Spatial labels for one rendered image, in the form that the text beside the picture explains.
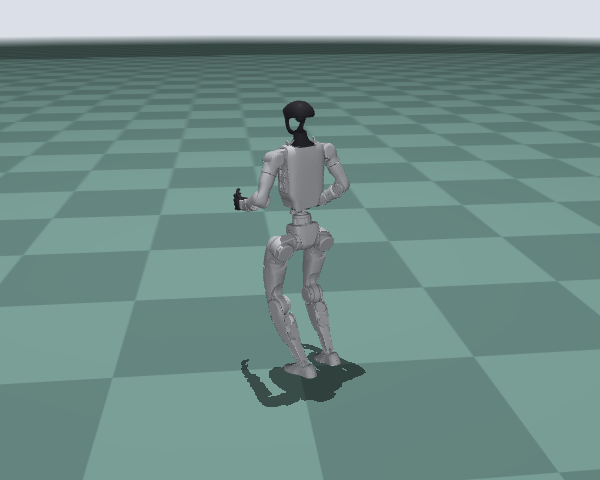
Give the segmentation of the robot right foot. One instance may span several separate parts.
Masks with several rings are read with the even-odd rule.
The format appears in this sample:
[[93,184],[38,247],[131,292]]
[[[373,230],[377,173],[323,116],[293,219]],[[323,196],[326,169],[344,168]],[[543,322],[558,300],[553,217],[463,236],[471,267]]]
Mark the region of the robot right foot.
[[331,349],[329,349],[329,352],[330,353],[328,355],[325,355],[324,351],[315,354],[314,360],[320,363],[326,363],[330,366],[336,366],[341,364],[339,355],[336,352],[332,352]]

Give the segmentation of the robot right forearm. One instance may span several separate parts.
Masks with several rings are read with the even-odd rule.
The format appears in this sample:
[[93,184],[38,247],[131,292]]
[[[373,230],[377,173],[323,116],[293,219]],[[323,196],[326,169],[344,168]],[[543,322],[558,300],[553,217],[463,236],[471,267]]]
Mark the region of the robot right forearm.
[[332,185],[328,187],[327,190],[325,190],[324,192],[322,192],[321,196],[320,196],[320,200],[319,200],[319,204],[318,205],[325,205],[329,202],[331,202],[334,199],[338,199],[341,196],[341,194],[336,194],[333,189],[332,189]]

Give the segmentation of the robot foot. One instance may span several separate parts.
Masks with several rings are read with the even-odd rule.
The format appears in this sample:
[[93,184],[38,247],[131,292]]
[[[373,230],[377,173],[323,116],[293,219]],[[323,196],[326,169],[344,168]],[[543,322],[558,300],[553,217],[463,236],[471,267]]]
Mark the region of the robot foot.
[[325,355],[324,351],[315,354],[314,360],[320,363],[326,363],[330,366],[336,366],[341,364],[339,355],[336,352],[332,352],[331,349],[329,349],[329,352],[330,353],[328,355]]
[[307,364],[305,361],[304,361],[304,364],[305,364],[305,367],[299,367],[297,362],[296,363],[288,363],[288,364],[284,365],[284,371],[291,373],[291,374],[300,375],[300,376],[303,376],[308,379],[315,378],[317,376],[315,367],[312,364]]

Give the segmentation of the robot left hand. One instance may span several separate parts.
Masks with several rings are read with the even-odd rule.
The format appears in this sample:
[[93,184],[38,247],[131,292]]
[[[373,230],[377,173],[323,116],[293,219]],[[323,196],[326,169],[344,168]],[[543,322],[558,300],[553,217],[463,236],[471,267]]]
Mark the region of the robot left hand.
[[235,210],[241,210],[241,209],[239,209],[239,200],[247,199],[246,197],[242,197],[241,193],[239,193],[239,191],[240,191],[240,188],[236,189],[236,193],[234,194]]

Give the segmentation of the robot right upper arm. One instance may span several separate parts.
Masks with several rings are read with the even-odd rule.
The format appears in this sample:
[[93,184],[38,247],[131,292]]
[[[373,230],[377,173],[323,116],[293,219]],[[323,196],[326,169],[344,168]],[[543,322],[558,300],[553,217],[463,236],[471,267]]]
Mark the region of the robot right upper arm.
[[331,143],[321,143],[324,148],[324,162],[330,174],[336,179],[332,189],[336,194],[343,194],[348,190],[350,183],[345,174],[343,166],[337,156],[336,148]]

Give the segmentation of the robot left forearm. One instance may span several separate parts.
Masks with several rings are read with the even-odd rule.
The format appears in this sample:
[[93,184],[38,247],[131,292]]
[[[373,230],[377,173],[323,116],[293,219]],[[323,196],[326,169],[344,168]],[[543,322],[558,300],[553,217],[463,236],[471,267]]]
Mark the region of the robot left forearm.
[[245,212],[256,211],[256,210],[260,209],[260,207],[253,205],[257,199],[257,195],[258,195],[258,192],[256,191],[249,198],[244,199],[244,200],[239,200],[239,209],[244,210]]

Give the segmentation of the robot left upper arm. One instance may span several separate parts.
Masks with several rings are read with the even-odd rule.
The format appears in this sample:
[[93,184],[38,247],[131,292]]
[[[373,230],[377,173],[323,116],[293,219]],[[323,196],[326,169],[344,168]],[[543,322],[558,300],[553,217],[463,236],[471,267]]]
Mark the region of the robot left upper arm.
[[259,178],[258,195],[254,206],[262,209],[269,206],[271,197],[270,190],[274,184],[275,177],[279,168],[283,167],[286,159],[286,150],[278,149],[266,153],[263,157],[263,167]]

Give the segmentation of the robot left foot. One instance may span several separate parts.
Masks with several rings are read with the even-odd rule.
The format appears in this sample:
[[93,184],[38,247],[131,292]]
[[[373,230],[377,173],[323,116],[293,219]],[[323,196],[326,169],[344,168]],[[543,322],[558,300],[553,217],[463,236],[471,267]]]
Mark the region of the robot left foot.
[[315,367],[312,364],[307,364],[305,361],[304,361],[304,364],[305,364],[305,367],[299,367],[297,362],[296,363],[288,363],[288,364],[284,365],[284,371],[291,373],[291,374],[300,375],[300,376],[303,376],[308,379],[315,378],[317,376]]

